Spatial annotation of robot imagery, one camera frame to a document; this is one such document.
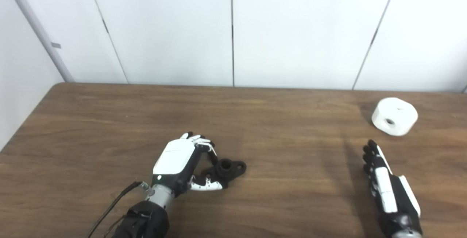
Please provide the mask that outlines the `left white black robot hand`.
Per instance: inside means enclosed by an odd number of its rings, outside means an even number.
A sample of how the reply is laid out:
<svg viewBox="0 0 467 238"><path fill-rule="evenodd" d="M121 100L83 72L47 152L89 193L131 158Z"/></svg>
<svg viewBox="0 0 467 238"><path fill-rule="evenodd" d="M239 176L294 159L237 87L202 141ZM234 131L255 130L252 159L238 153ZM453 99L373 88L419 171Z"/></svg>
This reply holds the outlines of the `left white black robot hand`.
<svg viewBox="0 0 467 238"><path fill-rule="evenodd" d="M215 143L203 135L186 132L180 138L170 141L153 167L151 186L164 186L174 198L186 193L192 187L195 191L215 191L224 187L219 182L212 182L207 177L195 176L194 170L206 153L212 165L219 159L215 152Z"/></svg>

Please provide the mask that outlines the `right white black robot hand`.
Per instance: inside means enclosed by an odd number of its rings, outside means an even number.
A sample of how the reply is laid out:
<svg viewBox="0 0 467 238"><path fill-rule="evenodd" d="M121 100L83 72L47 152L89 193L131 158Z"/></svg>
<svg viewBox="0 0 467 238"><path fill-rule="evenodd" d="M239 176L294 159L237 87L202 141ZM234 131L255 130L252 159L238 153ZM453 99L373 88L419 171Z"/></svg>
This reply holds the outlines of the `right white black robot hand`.
<svg viewBox="0 0 467 238"><path fill-rule="evenodd" d="M370 139L363 146L363 170L378 209L378 223L386 238L422 238L421 208L407 178L397 176L380 146Z"/></svg>

